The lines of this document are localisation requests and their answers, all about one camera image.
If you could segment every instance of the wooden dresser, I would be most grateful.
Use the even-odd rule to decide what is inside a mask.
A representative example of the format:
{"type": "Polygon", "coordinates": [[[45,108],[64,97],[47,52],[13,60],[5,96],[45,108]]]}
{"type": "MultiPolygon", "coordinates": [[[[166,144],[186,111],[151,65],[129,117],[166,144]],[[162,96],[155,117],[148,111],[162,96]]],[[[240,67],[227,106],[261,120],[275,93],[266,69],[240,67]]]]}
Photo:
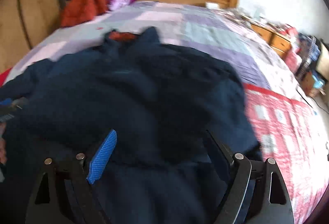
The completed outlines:
{"type": "Polygon", "coordinates": [[[251,28],[271,46],[281,59],[286,58],[288,51],[291,49],[291,44],[287,37],[266,26],[251,23],[251,28]]]}

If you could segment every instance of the dresser drawer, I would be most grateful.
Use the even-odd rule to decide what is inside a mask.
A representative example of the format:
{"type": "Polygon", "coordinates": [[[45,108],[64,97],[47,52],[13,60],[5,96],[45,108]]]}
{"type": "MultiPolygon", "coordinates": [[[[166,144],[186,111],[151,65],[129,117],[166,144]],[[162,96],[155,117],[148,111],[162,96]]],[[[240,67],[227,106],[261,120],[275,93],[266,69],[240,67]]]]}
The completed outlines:
{"type": "Polygon", "coordinates": [[[251,25],[251,28],[267,43],[271,40],[272,33],[259,26],[251,25]]]}
{"type": "Polygon", "coordinates": [[[273,35],[272,41],[271,41],[271,46],[274,48],[277,48],[283,52],[288,52],[290,50],[290,42],[285,40],[284,38],[278,36],[278,35],[273,35]]]}
{"type": "Polygon", "coordinates": [[[287,57],[287,53],[271,46],[271,48],[280,56],[282,60],[287,57]]]}

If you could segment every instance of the patchwork quilt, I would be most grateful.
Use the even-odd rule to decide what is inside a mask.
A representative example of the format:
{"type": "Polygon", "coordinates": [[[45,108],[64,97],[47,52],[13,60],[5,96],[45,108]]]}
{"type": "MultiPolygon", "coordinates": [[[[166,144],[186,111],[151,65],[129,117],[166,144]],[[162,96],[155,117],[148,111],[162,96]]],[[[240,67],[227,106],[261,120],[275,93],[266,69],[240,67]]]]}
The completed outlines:
{"type": "Polygon", "coordinates": [[[246,84],[246,114],[263,156],[277,161],[292,200],[295,222],[303,223],[328,185],[326,138],[317,132],[313,111],[301,102],[299,93],[303,92],[286,64],[254,31],[236,25],[220,12],[136,2],[93,21],[56,30],[17,63],[7,80],[33,62],[45,58],[56,61],[65,54],[98,46],[109,30],[141,33],[148,26],[157,28],[162,43],[198,49],[236,69],[246,84]]]}

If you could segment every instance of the wooden wardrobe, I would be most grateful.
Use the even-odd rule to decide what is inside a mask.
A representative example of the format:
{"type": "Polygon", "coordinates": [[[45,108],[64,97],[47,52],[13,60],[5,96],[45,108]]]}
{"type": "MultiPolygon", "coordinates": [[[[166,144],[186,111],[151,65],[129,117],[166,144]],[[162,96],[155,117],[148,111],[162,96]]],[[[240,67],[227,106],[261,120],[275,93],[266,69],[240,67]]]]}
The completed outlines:
{"type": "Polygon", "coordinates": [[[0,73],[59,26],[58,0],[0,0],[0,73]]]}

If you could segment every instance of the dark blue jacket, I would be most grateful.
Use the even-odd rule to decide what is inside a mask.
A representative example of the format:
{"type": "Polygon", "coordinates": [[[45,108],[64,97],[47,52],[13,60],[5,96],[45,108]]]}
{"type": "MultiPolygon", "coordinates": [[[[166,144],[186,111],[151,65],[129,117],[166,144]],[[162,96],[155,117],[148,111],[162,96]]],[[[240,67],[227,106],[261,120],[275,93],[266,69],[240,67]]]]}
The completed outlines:
{"type": "Polygon", "coordinates": [[[155,28],[130,43],[105,38],[29,66],[0,89],[0,100],[22,96],[29,104],[3,136],[8,163],[0,184],[0,210],[11,209],[18,223],[43,160],[84,152],[110,128],[117,146],[93,188],[113,224],[209,223],[226,184],[203,147],[203,130],[261,159],[231,65],[162,45],[155,28]]]}

